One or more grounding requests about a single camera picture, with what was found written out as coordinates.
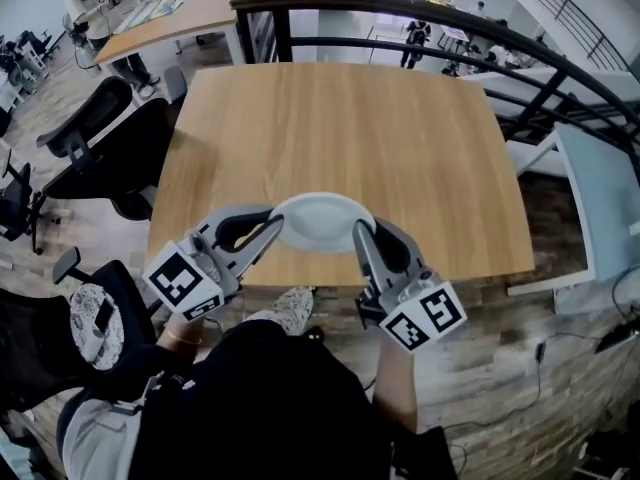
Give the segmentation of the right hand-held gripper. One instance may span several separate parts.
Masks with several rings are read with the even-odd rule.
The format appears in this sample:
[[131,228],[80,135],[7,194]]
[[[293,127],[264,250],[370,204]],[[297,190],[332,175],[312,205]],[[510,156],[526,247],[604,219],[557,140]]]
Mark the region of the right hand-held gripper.
[[[376,227],[362,219],[352,237],[359,268],[370,289],[356,300],[365,326],[377,326],[407,353],[415,353],[458,329],[467,315],[453,285],[425,268],[416,241],[382,218]],[[394,275],[413,277],[393,286]]]

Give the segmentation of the white round plate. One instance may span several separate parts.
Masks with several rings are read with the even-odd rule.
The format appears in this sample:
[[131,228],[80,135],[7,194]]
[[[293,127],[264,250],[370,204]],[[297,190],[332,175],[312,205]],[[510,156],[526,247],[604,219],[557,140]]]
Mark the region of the white round plate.
[[353,228],[363,221],[375,232],[373,215],[361,203],[341,194],[308,192],[276,206],[270,219],[282,218],[278,240],[305,251],[347,253],[355,250]]

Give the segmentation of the person's left forearm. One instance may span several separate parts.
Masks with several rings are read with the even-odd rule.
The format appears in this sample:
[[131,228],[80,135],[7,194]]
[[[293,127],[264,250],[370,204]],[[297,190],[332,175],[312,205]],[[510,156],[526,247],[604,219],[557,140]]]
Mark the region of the person's left forearm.
[[185,321],[174,314],[166,322],[157,345],[182,355],[193,355],[202,343],[204,324],[201,320]]

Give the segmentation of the person's right forearm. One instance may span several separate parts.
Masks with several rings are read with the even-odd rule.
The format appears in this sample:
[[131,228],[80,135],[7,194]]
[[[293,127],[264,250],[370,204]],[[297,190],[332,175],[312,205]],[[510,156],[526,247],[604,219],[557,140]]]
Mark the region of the person's right forearm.
[[417,432],[414,357],[386,334],[380,339],[372,404],[388,421]]

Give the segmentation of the person's patterned trouser leg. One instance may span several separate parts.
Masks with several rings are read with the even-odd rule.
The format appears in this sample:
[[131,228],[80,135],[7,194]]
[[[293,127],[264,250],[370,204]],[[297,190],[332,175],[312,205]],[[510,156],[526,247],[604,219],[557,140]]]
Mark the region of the person's patterned trouser leg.
[[314,305],[315,287],[294,287],[282,294],[266,309],[245,319],[247,321],[269,321],[279,325],[289,336],[303,334]]

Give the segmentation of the wooden table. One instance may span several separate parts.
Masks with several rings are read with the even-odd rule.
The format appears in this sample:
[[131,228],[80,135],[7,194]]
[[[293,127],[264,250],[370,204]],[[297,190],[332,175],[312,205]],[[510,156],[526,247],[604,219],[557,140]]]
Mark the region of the wooden table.
[[211,211],[334,192],[410,234],[448,280],[532,271],[521,191],[476,83],[349,63],[199,70],[157,189],[147,257]]

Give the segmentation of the grey chair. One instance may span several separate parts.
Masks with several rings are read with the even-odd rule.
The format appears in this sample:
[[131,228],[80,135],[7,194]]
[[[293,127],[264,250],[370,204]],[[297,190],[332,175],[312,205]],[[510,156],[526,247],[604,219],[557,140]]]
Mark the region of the grey chair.
[[179,66],[171,66],[163,73],[168,99],[171,103],[182,100],[188,91],[185,76]]

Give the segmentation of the smartphone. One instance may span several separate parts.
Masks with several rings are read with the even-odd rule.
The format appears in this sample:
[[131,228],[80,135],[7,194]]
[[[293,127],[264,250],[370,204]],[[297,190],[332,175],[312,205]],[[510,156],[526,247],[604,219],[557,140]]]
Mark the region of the smartphone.
[[102,301],[102,304],[98,310],[98,313],[94,319],[95,328],[100,334],[104,335],[109,326],[109,320],[115,311],[114,306],[109,302],[107,298]]

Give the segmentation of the person's black shirt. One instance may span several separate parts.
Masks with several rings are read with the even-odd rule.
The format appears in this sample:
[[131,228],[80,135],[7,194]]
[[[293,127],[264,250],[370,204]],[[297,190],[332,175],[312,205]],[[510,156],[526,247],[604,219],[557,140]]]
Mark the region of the person's black shirt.
[[389,480],[391,446],[358,377],[273,322],[236,326],[195,364],[156,346],[132,363],[159,385],[129,480]]

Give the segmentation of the patterned seat cushion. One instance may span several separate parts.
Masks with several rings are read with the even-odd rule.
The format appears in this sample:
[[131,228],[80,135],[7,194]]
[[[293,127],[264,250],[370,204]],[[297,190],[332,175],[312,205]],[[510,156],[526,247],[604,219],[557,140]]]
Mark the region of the patterned seat cushion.
[[[115,311],[104,335],[95,328],[94,319],[107,298]],[[70,299],[70,329],[81,357],[98,371],[112,369],[124,348],[124,324],[114,298],[100,285],[81,285]]]

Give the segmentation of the light blue side table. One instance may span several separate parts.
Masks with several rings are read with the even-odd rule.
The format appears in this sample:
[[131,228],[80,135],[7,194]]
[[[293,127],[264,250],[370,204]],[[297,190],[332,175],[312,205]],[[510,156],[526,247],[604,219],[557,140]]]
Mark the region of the light blue side table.
[[582,271],[511,286],[507,295],[551,291],[555,310],[570,314],[572,296],[640,263],[640,182],[627,153],[570,125],[555,125],[535,146],[509,141],[507,147],[517,176],[531,171],[568,179],[586,256]]

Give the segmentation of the long wooden desk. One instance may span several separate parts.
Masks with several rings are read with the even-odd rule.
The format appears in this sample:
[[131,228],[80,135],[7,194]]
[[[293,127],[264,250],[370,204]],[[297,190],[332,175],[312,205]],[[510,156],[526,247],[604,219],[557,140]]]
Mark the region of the long wooden desk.
[[187,38],[222,33],[231,61],[243,64],[245,56],[237,32],[237,14],[231,0],[185,0],[171,14],[147,21],[110,38],[98,53],[95,62],[103,69],[146,47]]

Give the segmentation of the black wheeled office chair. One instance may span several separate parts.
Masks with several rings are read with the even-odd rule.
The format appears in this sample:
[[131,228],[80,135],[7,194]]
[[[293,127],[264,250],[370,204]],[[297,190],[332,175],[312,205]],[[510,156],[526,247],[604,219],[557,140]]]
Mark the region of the black wheeled office chair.
[[31,165],[26,163],[17,170],[8,155],[1,168],[1,177],[11,176],[11,181],[0,188],[0,237],[13,242],[23,235],[31,238],[32,251],[41,256],[44,249],[37,245],[37,225],[46,221],[59,225],[57,215],[41,212],[46,196],[31,186]]

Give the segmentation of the black metal railing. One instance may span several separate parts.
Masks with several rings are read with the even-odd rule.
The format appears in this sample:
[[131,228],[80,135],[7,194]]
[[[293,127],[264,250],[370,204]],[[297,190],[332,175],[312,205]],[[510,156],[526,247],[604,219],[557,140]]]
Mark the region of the black metal railing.
[[[490,99],[516,109],[512,115],[506,112],[496,114],[505,139],[537,144],[550,134],[553,125],[563,123],[629,155],[640,156],[640,108],[626,104],[584,69],[503,25],[450,7],[417,0],[231,0],[230,6],[237,14],[244,46],[249,45],[251,39],[251,17],[266,15],[269,25],[267,59],[270,62],[292,61],[296,47],[334,47],[416,53],[458,65],[468,64],[479,68],[484,74],[502,75],[533,91],[530,96],[515,96],[497,89],[486,90]],[[420,18],[429,24],[470,32],[527,54],[550,67],[551,74],[547,81],[537,81],[530,75],[519,74],[495,62],[472,59],[438,48],[368,38],[296,35],[291,27],[291,14],[294,11],[361,11]]]

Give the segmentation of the person's grey garment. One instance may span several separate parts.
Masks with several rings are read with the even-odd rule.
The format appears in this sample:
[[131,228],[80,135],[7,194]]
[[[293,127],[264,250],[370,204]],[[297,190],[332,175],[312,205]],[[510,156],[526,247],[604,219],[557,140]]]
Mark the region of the person's grey garment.
[[74,412],[62,443],[68,480],[128,480],[143,405],[89,399]]

